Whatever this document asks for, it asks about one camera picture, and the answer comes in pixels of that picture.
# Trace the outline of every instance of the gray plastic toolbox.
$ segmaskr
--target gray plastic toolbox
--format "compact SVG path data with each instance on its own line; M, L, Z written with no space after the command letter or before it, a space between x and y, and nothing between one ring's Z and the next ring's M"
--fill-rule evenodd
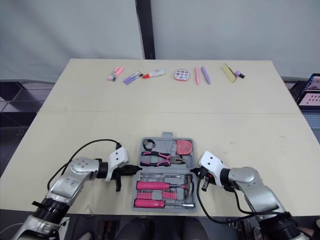
M145 163L159 163L165 160L162 157L155 155L142 155L143 152L149 152L144 149L143 143L145 140L151 139L155 142L155 147L152 149L154 152L170 154L172 157L182 157L185 160L185 164L171 164L170 166L145 166L141 165L141 162ZM192 151L188 155L177 155L177 140L186 140L192 143ZM139 149L138 165L142 168L136 173L136 179L133 185L133 197L132 197L132 209L135 211L144 212L163 212L163 213L193 213L196 211L196 191L197 180L196 175L190 172L191 169L195 167L196 163L196 152L194 141L191 138L176 138L173 137L172 132L163 132L162 137L145 137L141 140ZM188 191L181 187L173 187L167 190L137 190L138 182L157 182L157 183L168 183L171 185L184 185L187 183L188 178L192 178L191 182L193 184L193 191L188 197ZM136 199L143 198L148 200L164 201L164 208L144 208L135 207ZM184 206L173 206L166 204L194 204L194 207L184 207Z

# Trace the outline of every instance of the hammer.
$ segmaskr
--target hammer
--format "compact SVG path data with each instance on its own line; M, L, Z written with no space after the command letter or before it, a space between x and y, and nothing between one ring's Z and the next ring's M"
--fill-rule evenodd
M186 184L170 184L167 182L157 181L138 181L136 183L137 190L166 190L170 188L182 188L185 190L184 198L187 199L194 191L194 183L192 182L192 175L186 176Z

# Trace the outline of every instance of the toolbox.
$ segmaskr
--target toolbox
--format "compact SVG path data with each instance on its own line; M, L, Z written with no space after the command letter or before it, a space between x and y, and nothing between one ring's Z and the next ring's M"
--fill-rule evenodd
M132 209L143 212L193 213L196 211L196 152L191 138L145 137L139 147L133 183Z

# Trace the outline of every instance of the beige table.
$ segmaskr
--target beige table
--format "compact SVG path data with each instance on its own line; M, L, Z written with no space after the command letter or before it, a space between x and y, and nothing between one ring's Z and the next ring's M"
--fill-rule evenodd
M123 62L126 64L120 64L119 60L116 62L113 60L72 60L70 62L1 177L1 209L35 210L31 202L43 199L47 192L46 183L49 177L69 159L75 150L86 142L98 138L116 139L127 148L130 163L136 164L141 138L159 137L165 131L173 132L176 137L194 139L198 157L204 151L209 150L229 167L252 166L256 168L264 183L274 191L285 208L293 215L320 214L320 192L316 191L319 187L320 146L269 61L231 61L232 67L239 68L246 74L245 79L238 79L234 84L229 83L223 74L216 73L210 68L213 66L218 69L220 61L204 61L207 64L203 65L206 66L212 77L211 85L207 85L201 79L201 85L196 86L192 77L188 82L177 83L171 79L172 73L169 71L167 77L148 80L137 79L130 85L124 85L121 81L108 82L100 77L100 72L103 71L101 68L104 68L107 75L116 65L122 65L126 69L131 68L131 61L132 64L138 64L137 60L124 60ZM81 80L82 78L79 79L78 85L75 84L71 77L72 72L75 76L79 76L78 71L83 71L86 66L84 63L91 67L94 66L91 62L100 66L96 67L88 80L91 81L92 88L87 85L86 81ZM142 66L147 68L148 64L151 65L150 71L153 68L163 67L161 64L155 64L158 61L138 62L141 66L136 69L142 69ZM161 62L166 63L166 66L170 65L167 61L159 61L159 63ZM194 62L194 66L196 64L202 65L201 61L188 62L189 69L191 69L192 62ZM172 62L172 66L175 64L172 69L183 68L186 65L184 63L181 66L177 63L177 61ZM270 82L269 85L264 81L250 77L251 74L255 74L257 68L270 70L271 76L264 77L264 81ZM216 82L213 78L213 72L215 72ZM246 105L239 104L237 99L223 101L223 94L216 91L220 88L221 91L228 94L227 90L229 89L241 89L243 94L238 93L237 97L242 101L249 102L245 96L248 96L249 90L252 90L250 86L255 85L255 88L259 89L259 84L255 81L260 81L261 86L264 87L278 86L280 90L277 90L277 94L273 96L280 101L278 106L272 100L268 103L265 99L267 94L264 92L272 90L269 87L261 93L261 106L263 106L261 110L254 99L251 100L252 105L245 109ZM181 99L190 103L188 111L186 111L186 107L182 107L174 112L174 106L179 105L176 102L166 101L162 96L166 90L161 87L162 84L168 88L170 86L176 88L175 92L180 93ZM99 98L91 89L101 92L102 86L109 94L99 95ZM81 99L80 101L83 103L81 105L75 101L80 99L77 92L82 92L84 88L87 90L83 92L86 93L83 98L88 103ZM215 98L218 100L214 101L214 97L208 89L216 93ZM153 92L152 108L145 109L134 107L134 105L127 108L126 102L136 101L138 104L137 99L141 100L141 104L148 105L148 99L143 100L141 97L141 95L146 95L146 92ZM196 104L185 97L185 92L193 93L191 98L203 105L200 110ZM132 98L136 96L136 98L128 99L126 94ZM179 97L174 96L175 100L179 101ZM66 100L65 106L60 99ZM89 103L92 104L93 109L91 110L86 109L89 107ZM164 111L163 105L165 104L167 111ZM222 111L223 108L220 105L224 105L228 110ZM238 112L234 105L238 105L240 108ZM104 157L106 159L112 149L114 146L111 143L97 143L85 148L79 156ZM122 190L117 193L114 182L105 183L102 179L87 182L69 212L159 215L160 213L157 212L137 212L131 209L133 179L133 176L123 177ZM211 215L241 215L231 193L211 186L207 192L200 194ZM242 194L240 200L241 206L248 209ZM203 216L204 213L198 208L194 215Z

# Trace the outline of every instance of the white wall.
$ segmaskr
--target white wall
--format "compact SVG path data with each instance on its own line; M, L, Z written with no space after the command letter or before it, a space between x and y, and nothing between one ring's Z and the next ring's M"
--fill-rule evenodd
M55 82L70 58L142 59L135 0L0 0L0 79Z
M320 0L151 0L151 8L157 59L272 60L281 76L320 72Z

